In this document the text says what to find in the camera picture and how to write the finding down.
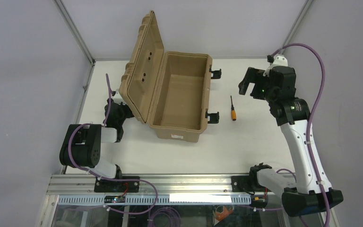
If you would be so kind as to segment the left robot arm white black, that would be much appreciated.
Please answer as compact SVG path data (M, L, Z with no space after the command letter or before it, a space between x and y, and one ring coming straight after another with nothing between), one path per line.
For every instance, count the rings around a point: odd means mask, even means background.
M125 102L107 100L102 124L71 124L60 149L59 160L63 166L84 170L99 179L122 179L121 168L101 157L103 143L121 141L126 119L134 115Z

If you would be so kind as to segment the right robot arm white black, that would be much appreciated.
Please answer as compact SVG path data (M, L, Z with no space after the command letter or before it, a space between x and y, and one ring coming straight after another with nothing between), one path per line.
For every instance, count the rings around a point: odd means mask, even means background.
M333 189L317 154L312 131L308 131L310 110L305 100L296 97L294 68L275 66L268 72L249 67L239 83L245 95L249 84L254 99L265 100L288 144L294 181L284 178L269 165L252 166L240 188L247 192L268 189L277 195L287 215L298 217L325 212L343 202L340 190Z

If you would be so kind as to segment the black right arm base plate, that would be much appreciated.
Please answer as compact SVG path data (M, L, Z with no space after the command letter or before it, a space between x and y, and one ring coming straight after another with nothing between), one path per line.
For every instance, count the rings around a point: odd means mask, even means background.
M232 192L246 192L255 194L256 192L265 192L265 187L255 186L248 175L231 176Z

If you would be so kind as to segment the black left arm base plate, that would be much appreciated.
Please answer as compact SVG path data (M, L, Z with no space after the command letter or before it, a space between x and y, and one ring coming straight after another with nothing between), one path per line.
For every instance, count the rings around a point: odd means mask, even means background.
M125 191L130 193L139 192L139 176L123 176L124 182L98 180L96 178L94 192L95 193L124 193Z

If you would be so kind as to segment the orange handled screwdriver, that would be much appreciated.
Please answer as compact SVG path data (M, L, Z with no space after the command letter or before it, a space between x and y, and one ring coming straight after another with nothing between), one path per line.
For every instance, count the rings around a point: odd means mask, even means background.
M236 121L237 120L237 115L236 115L236 111L233 105L233 97L232 95L230 95L230 99L231 99L231 119L232 121Z

